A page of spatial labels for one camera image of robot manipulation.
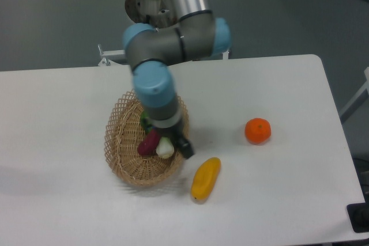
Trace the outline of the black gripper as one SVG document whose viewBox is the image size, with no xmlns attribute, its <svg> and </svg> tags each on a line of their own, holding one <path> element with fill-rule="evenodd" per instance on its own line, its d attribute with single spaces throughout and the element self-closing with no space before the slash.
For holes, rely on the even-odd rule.
<svg viewBox="0 0 369 246">
<path fill-rule="evenodd" d="M 194 155 L 190 141 L 183 134 L 184 122 L 182 119 L 169 127 L 158 127 L 155 123 L 155 121 L 150 121 L 152 126 L 150 133 L 153 133 L 156 139 L 161 137 L 168 138 L 173 144 L 176 144 L 176 148 L 185 159 L 189 159 Z"/>
</svg>

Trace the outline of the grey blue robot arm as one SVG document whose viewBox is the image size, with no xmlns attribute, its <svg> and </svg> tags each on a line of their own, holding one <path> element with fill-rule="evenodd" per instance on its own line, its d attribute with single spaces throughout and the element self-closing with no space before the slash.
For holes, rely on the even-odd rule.
<svg viewBox="0 0 369 246">
<path fill-rule="evenodd" d="M 170 65 L 222 54 L 231 48 L 231 31 L 216 18 L 208 0 L 171 0 L 176 19 L 159 28 L 149 20 L 128 27 L 122 37 L 133 88 L 159 134 L 168 137 L 184 158 L 194 150 L 183 133 Z"/>
</svg>

